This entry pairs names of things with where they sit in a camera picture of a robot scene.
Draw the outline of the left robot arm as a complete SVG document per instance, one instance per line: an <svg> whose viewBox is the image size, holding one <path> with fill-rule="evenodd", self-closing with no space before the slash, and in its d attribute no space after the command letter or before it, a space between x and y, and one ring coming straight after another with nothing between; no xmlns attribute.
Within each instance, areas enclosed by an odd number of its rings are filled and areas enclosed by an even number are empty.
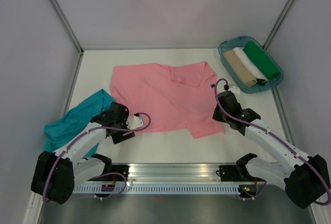
<svg viewBox="0 0 331 224"><path fill-rule="evenodd" d="M119 144L144 129L143 125L129 129L128 117L129 109L113 101L106 106L75 107L45 128L49 141L38 156L32 192L45 203L63 204L75 187L89 180L127 182L128 171L113 168L112 159L96 149L106 138Z"/></svg>

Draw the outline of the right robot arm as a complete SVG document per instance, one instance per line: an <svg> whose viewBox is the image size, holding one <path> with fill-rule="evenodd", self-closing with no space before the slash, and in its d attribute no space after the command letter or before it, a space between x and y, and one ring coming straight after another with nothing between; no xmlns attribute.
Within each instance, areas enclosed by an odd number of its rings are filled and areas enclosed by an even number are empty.
<svg viewBox="0 0 331 224"><path fill-rule="evenodd" d="M236 162L236 174L242 180L262 179L284 190L298 207L312 203L330 204L330 179L325 159L310 156L273 133L269 125L252 109L243 109L231 91L215 93L217 105L213 119L254 141L267 151L275 163L248 153Z"/></svg>

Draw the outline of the teal t shirt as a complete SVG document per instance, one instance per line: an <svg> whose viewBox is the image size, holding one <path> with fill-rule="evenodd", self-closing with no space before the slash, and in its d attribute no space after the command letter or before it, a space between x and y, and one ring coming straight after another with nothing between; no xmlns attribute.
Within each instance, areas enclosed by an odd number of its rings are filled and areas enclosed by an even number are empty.
<svg viewBox="0 0 331 224"><path fill-rule="evenodd" d="M44 150L53 152L70 142L90 122L92 117L109 109L115 99L101 89L69 110L53 124L45 125L46 143Z"/></svg>

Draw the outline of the pink t shirt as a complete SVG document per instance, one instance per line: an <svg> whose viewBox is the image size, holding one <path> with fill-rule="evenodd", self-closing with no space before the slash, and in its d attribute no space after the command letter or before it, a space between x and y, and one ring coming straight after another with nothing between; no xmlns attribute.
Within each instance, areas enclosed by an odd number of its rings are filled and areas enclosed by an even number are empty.
<svg viewBox="0 0 331 224"><path fill-rule="evenodd" d="M151 117L146 133L187 129L193 138L224 132L213 120L217 75L207 62L185 66L157 63L116 66L110 92L130 113Z"/></svg>

